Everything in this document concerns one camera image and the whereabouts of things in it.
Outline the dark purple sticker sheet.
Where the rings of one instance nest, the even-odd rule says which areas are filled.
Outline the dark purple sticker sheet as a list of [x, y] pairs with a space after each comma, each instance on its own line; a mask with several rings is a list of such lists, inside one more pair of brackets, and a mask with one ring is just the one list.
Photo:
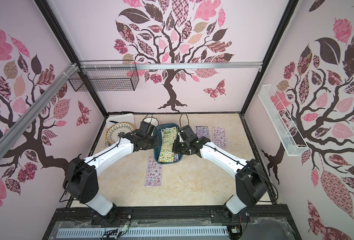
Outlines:
[[196, 126], [196, 134], [201, 143], [210, 142], [209, 128], [207, 126]]

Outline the lilac 3D animal sticker sheet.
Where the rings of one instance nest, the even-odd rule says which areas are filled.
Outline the lilac 3D animal sticker sheet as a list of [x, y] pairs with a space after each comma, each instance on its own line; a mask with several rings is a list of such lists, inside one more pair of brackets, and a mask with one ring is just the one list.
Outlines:
[[225, 129], [213, 128], [213, 143], [221, 149], [227, 148], [227, 137]]

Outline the green animal sticker sheet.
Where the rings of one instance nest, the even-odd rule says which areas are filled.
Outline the green animal sticker sheet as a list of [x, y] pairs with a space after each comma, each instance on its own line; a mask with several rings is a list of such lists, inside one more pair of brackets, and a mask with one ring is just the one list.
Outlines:
[[160, 155], [158, 158], [159, 163], [174, 163], [179, 157], [173, 152], [173, 144], [177, 137], [177, 128], [166, 128], [162, 130], [162, 145]]

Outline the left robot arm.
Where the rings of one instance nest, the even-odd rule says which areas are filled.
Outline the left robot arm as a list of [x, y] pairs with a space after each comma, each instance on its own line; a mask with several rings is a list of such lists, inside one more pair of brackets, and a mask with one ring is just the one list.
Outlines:
[[85, 159], [76, 157], [71, 160], [63, 182], [64, 191], [99, 216], [113, 221], [118, 215], [117, 206], [100, 191], [99, 177], [121, 158], [157, 148], [159, 138], [153, 134], [154, 129], [154, 125], [142, 121], [139, 129], [124, 134], [105, 150]]

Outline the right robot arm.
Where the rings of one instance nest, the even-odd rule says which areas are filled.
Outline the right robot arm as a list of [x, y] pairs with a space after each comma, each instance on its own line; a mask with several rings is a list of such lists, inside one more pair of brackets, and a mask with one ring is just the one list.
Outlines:
[[210, 139], [198, 138], [190, 126], [178, 130], [173, 152], [186, 156], [197, 155], [211, 161], [235, 179], [236, 193], [223, 206], [223, 211], [229, 216], [234, 216], [247, 207], [254, 207], [269, 189], [269, 181], [259, 161], [238, 158]]

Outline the white scalloped bowl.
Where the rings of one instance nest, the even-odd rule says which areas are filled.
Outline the white scalloped bowl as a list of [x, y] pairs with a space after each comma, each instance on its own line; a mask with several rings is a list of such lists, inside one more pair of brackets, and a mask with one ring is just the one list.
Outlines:
[[157, 127], [159, 125], [158, 119], [155, 118], [154, 116], [150, 116], [150, 117], [144, 118], [143, 122], [150, 123], [150, 124], [152, 124], [155, 127]]

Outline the patterned yellow rim plate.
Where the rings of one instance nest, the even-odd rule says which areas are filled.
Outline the patterned yellow rim plate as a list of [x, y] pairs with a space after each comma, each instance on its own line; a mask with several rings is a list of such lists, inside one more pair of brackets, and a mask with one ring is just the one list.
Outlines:
[[114, 144], [120, 140], [120, 137], [135, 130], [135, 126], [128, 122], [120, 122], [107, 130], [106, 141]]

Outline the aluminium rail back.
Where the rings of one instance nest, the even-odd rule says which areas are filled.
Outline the aluminium rail back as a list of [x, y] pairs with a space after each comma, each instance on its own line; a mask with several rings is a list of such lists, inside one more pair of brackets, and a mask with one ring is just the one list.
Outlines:
[[129, 68], [137, 70], [196, 70], [196, 69], [242, 69], [261, 68], [263, 62], [227, 62], [227, 63], [178, 63], [178, 64], [95, 64], [82, 65], [81, 69]]

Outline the aluminium rail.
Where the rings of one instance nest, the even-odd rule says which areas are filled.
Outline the aluminium rail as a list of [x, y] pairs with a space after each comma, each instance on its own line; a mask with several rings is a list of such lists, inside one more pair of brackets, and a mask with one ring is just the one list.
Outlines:
[[196, 70], [196, 69], [242, 69], [261, 68], [263, 62], [227, 62], [227, 63], [178, 63], [178, 64], [95, 64], [82, 65], [81, 69], [129, 68], [137, 70]]
[[36, 100], [32, 106], [28, 108], [22, 117], [20, 117], [18, 121], [12, 125], [6, 135], [0, 140], [0, 160], [4, 158], [6, 153], [12, 148], [13, 144], [20, 138], [28, 126], [36, 120], [53, 96], [56, 95], [69, 77], [77, 70], [78, 67], [75, 63], [68, 65], [60, 76], [55, 79], [53, 84], [51, 84], [38, 98], [38, 100]]

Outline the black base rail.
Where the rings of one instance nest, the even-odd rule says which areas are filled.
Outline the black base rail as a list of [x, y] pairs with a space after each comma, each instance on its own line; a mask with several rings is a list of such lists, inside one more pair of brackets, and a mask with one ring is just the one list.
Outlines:
[[[236, 220], [226, 220], [225, 214], [221, 212], [222, 206], [163, 206], [163, 207], [119, 207], [119, 215], [132, 215], [133, 220], [180, 220], [180, 219], [209, 219], [212, 223], [225, 225], [243, 223], [246, 220], [254, 221], [258, 218], [286, 218], [291, 229], [294, 231], [294, 238], [301, 240], [297, 226], [287, 205], [256, 205], [245, 208], [236, 215]], [[58, 208], [55, 210], [52, 220], [43, 236], [48, 240], [55, 223], [58, 221], [91, 221], [98, 215], [90, 208]]]

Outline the aluminium rail left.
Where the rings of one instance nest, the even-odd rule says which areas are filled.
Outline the aluminium rail left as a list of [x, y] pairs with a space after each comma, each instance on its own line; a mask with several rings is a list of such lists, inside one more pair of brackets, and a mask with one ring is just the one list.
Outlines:
[[68, 65], [60, 76], [55, 79], [53, 84], [51, 84], [38, 98], [38, 100], [36, 100], [32, 106], [28, 108], [22, 117], [20, 117], [18, 121], [12, 125], [6, 135], [0, 140], [0, 160], [4, 158], [6, 153], [12, 148], [13, 144], [20, 138], [28, 126], [36, 120], [53, 96], [56, 95], [69, 77], [77, 70], [78, 67], [75, 63]]

